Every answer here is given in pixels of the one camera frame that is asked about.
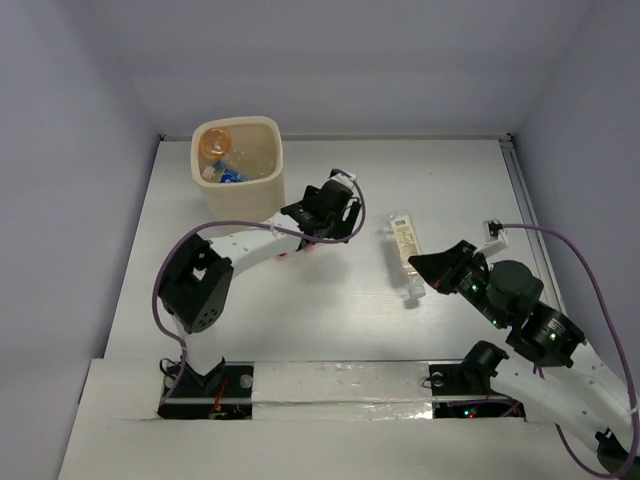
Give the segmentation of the white label clear bottle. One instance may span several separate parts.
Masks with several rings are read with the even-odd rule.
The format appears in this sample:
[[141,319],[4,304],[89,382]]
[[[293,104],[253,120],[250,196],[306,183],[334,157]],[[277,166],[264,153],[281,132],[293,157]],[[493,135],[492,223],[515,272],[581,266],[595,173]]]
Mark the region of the white label clear bottle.
[[421,275],[409,263],[411,256],[422,254],[410,212],[399,210],[384,217],[377,236],[391,287],[406,309],[417,308],[426,288]]

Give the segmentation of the clear unlabelled plastic bottle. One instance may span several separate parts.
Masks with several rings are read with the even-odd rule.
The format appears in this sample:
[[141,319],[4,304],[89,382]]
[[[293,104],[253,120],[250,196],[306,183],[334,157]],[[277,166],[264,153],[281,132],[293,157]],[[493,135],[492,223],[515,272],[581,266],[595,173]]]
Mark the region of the clear unlabelled plastic bottle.
[[233,147],[227,155],[227,163],[249,180],[258,180],[274,172],[276,157],[269,148]]

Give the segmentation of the orange plastic bottle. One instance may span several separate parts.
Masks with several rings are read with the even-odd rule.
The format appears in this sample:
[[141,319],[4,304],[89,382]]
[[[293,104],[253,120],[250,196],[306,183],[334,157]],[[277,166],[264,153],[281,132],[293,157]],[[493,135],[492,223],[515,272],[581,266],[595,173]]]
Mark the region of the orange plastic bottle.
[[224,129],[211,128],[200,136],[199,152],[208,159],[223,158],[229,153],[231,147],[231,135]]

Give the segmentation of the white cap blue label bottle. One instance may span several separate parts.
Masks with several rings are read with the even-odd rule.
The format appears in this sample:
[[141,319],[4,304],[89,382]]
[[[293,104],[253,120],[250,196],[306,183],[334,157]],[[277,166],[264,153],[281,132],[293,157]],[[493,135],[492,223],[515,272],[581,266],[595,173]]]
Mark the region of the white cap blue label bottle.
[[212,165],[206,166],[202,171],[202,178],[208,182],[214,182],[216,178],[216,170]]

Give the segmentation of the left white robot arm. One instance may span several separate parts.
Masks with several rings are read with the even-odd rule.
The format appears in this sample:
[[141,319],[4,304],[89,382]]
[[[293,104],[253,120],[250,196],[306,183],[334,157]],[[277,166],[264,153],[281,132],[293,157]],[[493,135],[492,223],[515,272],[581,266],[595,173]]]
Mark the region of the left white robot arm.
[[318,244],[346,244],[364,226],[366,204],[356,176],[331,171],[319,188],[263,222],[212,221],[188,231],[167,254],[154,281],[151,312],[162,334],[180,348],[173,388],[185,375],[195,392],[209,395],[221,370],[206,360],[189,365],[186,337],[211,327],[224,311],[231,281],[272,258]]

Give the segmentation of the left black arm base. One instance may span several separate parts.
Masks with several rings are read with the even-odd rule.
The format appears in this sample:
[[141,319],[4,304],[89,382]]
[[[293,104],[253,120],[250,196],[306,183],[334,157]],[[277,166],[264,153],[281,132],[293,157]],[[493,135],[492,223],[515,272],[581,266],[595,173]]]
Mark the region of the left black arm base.
[[254,364],[224,358],[207,374],[162,359],[163,390],[157,414],[165,420],[250,420]]

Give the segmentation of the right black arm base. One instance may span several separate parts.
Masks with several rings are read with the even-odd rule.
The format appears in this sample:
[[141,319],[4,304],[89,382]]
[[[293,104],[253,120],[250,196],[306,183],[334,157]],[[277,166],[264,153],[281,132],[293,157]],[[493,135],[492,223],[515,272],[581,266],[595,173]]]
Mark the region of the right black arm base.
[[499,347],[479,341],[460,361],[431,364],[421,386],[432,395],[433,417],[524,419],[521,402],[491,389],[497,367],[508,358]]

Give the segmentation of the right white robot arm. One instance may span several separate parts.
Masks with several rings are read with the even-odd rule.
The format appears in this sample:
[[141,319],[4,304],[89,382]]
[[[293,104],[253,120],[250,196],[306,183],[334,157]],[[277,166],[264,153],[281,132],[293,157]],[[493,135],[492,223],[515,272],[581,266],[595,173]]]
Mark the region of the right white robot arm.
[[431,368],[440,396],[508,396],[594,452],[601,478],[639,476],[639,400],[604,364],[584,333],[540,299],[543,283],[523,263],[488,264],[461,241],[409,264],[436,292],[457,294],[495,328],[504,347],[478,341],[458,363]]

